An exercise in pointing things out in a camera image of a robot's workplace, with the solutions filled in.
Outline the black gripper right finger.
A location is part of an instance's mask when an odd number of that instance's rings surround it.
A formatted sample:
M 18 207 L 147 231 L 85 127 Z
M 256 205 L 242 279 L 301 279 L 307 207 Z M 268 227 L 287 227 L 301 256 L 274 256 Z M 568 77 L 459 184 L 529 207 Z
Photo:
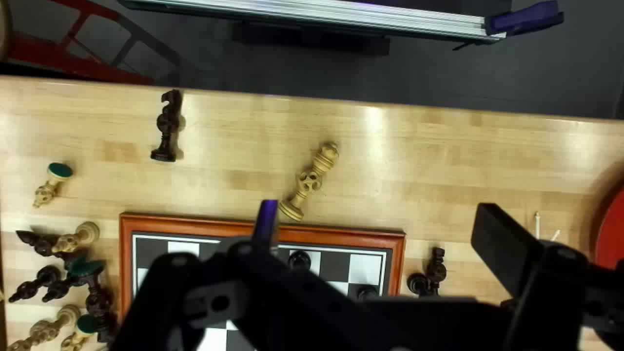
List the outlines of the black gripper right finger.
M 480 203 L 473 248 L 515 301 L 506 351 L 578 351 L 588 260 L 537 240 L 496 203 Z

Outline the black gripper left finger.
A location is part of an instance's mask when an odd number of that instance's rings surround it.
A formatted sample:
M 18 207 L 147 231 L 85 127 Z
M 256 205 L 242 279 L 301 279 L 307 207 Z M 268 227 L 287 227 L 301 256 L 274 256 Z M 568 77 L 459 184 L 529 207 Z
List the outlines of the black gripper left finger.
M 256 351 L 272 346 L 252 285 L 229 254 L 205 262 L 166 254 L 153 262 L 112 351 L 198 351 L 221 322 L 233 322 Z

